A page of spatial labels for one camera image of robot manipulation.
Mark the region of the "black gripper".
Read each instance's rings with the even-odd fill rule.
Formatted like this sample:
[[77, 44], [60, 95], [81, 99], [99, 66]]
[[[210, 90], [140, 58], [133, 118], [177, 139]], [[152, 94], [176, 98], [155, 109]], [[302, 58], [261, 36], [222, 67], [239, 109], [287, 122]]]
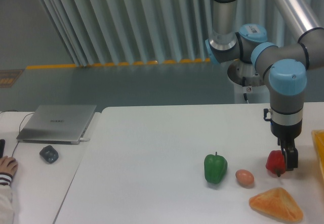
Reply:
[[292, 171], [298, 168], [298, 150], [295, 147], [295, 138], [301, 133], [302, 120], [294, 125], [280, 125], [271, 121], [270, 129], [273, 135], [277, 137], [277, 144], [281, 148], [286, 171]]

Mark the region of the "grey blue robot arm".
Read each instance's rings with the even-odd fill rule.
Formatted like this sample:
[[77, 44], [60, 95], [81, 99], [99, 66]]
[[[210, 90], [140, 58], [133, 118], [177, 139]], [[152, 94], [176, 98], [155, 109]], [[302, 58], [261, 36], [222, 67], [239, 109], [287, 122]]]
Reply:
[[295, 139], [301, 133], [308, 70], [323, 66], [323, 27], [305, 0], [274, 0], [296, 43], [278, 47], [265, 30], [244, 25], [233, 30], [238, 0], [210, 0], [213, 30], [206, 47], [213, 63], [241, 60], [253, 65], [270, 93], [264, 120], [283, 154], [286, 170], [298, 167]]

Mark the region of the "person's hand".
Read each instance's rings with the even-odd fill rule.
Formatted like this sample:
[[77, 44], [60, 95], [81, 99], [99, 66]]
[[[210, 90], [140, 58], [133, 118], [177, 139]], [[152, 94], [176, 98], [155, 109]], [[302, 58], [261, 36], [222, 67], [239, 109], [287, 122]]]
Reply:
[[18, 169], [18, 162], [14, 157], [4, 156], [0, 159], [0, 172], [13, 177]]

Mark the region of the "white striped sleeve forearm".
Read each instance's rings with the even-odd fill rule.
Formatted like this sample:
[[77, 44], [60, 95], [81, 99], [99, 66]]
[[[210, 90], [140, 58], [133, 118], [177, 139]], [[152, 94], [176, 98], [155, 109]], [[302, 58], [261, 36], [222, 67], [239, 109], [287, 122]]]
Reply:
[[1, 172], [1, 223], [13, 223], [14, 209], [12, 205], [12, 176]]

